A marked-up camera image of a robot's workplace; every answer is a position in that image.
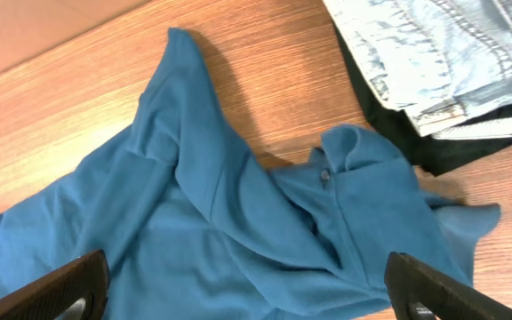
blue hoodie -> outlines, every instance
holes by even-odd
[[[132,125],[0,215],[0,298],[103,249],[106,319],[349,319],[389,306],[392,251],[471,284],[499,215],[421,191],[390,142],[351,125],[264,171],[170,29]]]

jeans seam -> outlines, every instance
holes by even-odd
[[[486,35],[485,32],[481,31],[473,23],[469,22],[449,0],[430,1],[442,8],[444,13],[452,18],[453,23],[457,24],[461,29],[465,30],[470,36],[474,37],[475,40],[479,41],[490,50],[497,59],[497,66],[499,67],[503,79],[512,77],[512,57],[509,50],[500,45],[492,37]]]

denim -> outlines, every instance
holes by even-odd
[[[424,192],[391,142],[351,125],[266,172],[171,29],[133,123],[0,215],[0,298],[102,249],[106,320],[349,319],[389,307],[390,252],[471,284],[499,217]]]
[[[335,29],[335,31],[348,76],[359,106],[363,110],[364,118],[374,130],[399,148],[412,165],[419,165],[425,172],[438,176],[512,145],[512,138],[438,140],[433,136],[419,136],[404,112],[383,108],[376,100],[339,30]],[[512,105],[473,118],[464,125],[507,117],[512,117]]]
[[[420,135],[512,104],[512,0],[324,0],[385,108]]]
[[[512,117],[454,126],[432,134],[440,140],[472,140],[512,138]]]

light blue jeans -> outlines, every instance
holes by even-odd
[[[385,108],[422,136],[512,104],[512,0],[324,0]]]

black fabric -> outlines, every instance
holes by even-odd
[[[481,157],[488,156],[512,145],[512,138],[482,140],[437,140],[430,136],[421,137],[414,130],[403,111],[386,109],[377,101],[365,82],[358,66],[347,48],[339,30],[335,27],[339,46],[356,98],[367,122],[377,132],[392,141],[410,161],[424,171],[437,176]],[[474,124],[512,116],[512,105],[499,108],[464,124]]]

